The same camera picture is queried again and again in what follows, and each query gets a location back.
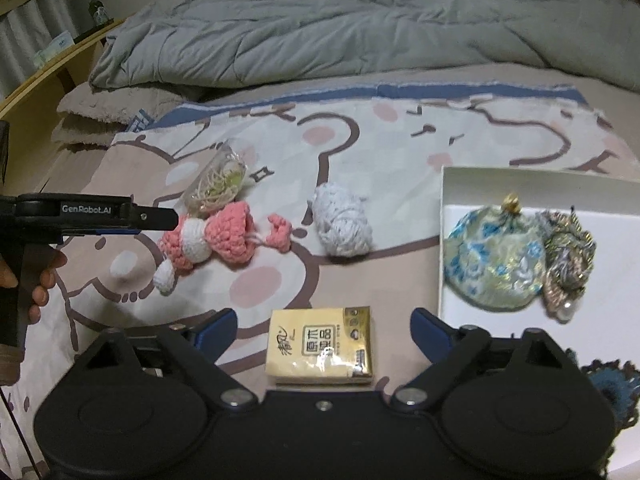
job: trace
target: finger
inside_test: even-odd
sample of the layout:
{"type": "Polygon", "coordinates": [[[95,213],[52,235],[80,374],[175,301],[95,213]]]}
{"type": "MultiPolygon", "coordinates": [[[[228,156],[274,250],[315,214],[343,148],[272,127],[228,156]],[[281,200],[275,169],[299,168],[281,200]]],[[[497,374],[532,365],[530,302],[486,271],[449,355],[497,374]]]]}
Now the finger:
{"type": "Polygon", "coordinates": [[[56,285],[56,277],[51,270],[45,269],[42,271],[40,275],[40,285],[44,288],[53,288],[56,285]]]}
{"type": "Polygon", "coordinates": [[[47,301],[49,301],[49,293],[42,286],[34,288],[31,297],[33,298],[33,301],[35,301],[36,305],[39,306],[45,306],[47,301]]]}
{"type": "Polygon", "coordinates": [[[12,273],[6,261],[0,260],[0,286],[3,288],[14,288],[18,285],[18,280],[12,273]]]}
{"type": "Polygon", "coordinates": [[[37,306],[37,305],[33,305],[29,309],[29,323],[35,324],[35,323],[39,322],[41,315],[42,314],[40,313],[40,307],[37,306]]]}
{"type": "Polygon", "coordinates": [[[49,269],[57,269],[58,267],[62,267],[66,265],[66,254],[62,251],[57,251],[56,256],[54,256],[49,269]]]}

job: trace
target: curtain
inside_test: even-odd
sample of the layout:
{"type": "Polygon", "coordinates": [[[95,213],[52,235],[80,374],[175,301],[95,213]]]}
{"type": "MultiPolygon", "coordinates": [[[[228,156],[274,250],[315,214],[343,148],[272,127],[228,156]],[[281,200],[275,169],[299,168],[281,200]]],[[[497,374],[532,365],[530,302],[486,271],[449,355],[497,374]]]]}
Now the curtain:
{"type": "Polygon", "coordinates": [[[0,16],[0,100],[36,71],[34,54],[65,30],[79,34],[69,0],[29,0],[0,16]]]}

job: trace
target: gray comforter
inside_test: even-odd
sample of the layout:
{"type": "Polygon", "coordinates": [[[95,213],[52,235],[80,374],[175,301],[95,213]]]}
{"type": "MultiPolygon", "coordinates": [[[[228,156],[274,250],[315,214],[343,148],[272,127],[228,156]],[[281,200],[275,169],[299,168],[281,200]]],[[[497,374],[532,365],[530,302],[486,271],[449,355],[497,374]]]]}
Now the gray comforter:
{"type": "Polygon", "coordinates": [[[108,38],[98,88],[240,88],[408,68],[517,62],[640,88],[626,0],[178,0],[108,38]]]}

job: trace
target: wooden bed frame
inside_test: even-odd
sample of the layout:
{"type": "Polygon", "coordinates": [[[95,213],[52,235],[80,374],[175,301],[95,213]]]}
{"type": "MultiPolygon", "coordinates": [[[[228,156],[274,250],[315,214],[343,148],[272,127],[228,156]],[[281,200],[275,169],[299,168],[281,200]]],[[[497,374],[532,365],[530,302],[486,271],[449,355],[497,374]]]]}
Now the wooden bed frame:
{"type": "Polygon", "coordinates": [[[10,125],[3,194],[39,192],[54,165],[63,169],[59,159],[68,150],[50,140],[61,119],[56,108],[60,99],[87,80],[102,53],[104,38],[121,23],[118,20],[61,52],[0,103],[0,120],[10,125]]]}

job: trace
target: pink and white crochet toy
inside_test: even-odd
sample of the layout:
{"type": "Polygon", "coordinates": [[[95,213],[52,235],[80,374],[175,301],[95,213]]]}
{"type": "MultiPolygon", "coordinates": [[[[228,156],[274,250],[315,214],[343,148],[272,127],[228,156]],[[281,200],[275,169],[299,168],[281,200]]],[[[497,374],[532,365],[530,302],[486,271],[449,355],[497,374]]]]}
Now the pink and white crochet toy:
{"type": "Polygon", "coordinates": [[[166,259],[154,274],[154,285],[162,294],[170,294],[177,274],[188,274],[194,264],[208,260],[213,253],[229,264],[247,263],[258,245],[286,253],[291,247],[291,222],[277,214],[269,215],[268,220],[271,233],[262,240],[247,202],[227,204],[206,220],[181,216],[178,227],[164,233],[158,242],[166,259]]]}

